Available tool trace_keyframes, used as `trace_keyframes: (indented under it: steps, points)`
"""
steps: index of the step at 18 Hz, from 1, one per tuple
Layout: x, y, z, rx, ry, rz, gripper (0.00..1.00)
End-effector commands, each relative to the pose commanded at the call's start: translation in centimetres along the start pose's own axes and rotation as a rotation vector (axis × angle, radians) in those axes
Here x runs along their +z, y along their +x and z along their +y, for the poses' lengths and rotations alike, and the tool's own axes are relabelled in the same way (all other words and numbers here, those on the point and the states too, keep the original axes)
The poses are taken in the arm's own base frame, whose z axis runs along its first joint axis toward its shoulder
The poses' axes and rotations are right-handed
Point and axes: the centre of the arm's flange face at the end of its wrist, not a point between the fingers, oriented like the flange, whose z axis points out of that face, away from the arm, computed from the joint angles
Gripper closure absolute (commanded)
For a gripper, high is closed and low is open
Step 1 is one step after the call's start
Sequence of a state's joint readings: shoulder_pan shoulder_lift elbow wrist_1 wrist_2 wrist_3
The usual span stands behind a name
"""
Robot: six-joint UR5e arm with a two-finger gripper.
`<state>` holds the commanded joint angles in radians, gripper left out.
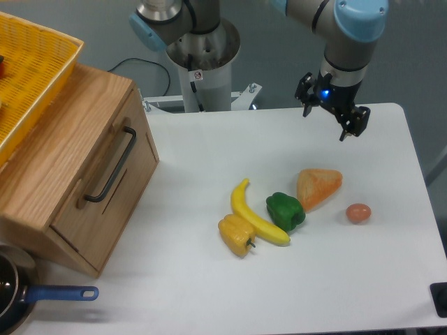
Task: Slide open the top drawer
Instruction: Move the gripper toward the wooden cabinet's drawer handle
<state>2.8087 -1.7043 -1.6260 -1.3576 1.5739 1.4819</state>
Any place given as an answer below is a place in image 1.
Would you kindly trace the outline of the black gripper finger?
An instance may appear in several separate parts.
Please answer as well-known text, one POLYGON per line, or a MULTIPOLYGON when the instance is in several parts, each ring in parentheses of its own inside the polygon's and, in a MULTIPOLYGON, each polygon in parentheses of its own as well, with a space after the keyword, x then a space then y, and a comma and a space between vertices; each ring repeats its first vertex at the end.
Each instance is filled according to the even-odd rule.
POLYGON ((304 108, 303 117, 307 117, 312 111, 312 108, 318 106, 320 102, 318 96, 313 91, 310 91, 314 88, 315 84, 316 79, 312 73, 306 73, 298 82, 295 90, 295 98, 301 102, 304 108))
POLYGON ((371 110, 365 106, 353 106, 348 112, 341 113, 338 122, 342 126, 339 140, 344 141, 348 136, 359 137, 366 129, 371 110))

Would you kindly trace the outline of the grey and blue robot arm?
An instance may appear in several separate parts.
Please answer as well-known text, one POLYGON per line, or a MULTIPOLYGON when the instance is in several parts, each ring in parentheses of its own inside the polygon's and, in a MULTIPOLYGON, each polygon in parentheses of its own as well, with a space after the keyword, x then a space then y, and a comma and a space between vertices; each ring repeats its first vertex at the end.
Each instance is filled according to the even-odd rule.
MULTIPOLYGON (((274 1, 273 6, 325 41, 318 74, 304 75, 295 91, 305 114, 319 106, 335 117, 343 137, 358 137, 370 110, 357 106, 355 98, 385 29, 388 2, 274 1)), ((141 1, 129 23, 145 47, 165 52, 176 65, 186 111, 230 108, 230 69, 241 42, 218 1, 141 1)))

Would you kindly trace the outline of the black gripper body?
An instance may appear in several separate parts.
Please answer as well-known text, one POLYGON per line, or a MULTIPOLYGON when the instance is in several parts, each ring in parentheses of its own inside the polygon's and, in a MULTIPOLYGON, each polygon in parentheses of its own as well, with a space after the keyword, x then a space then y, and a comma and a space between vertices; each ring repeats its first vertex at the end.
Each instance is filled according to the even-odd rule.
POLYGON ((338 121, 346 121, 346 116, 355 105, 354 100, 360 88, 361 82, 348 87, 331 84, 331 74, 318 74, 314 93, 319 105, 329 111, 338 121))

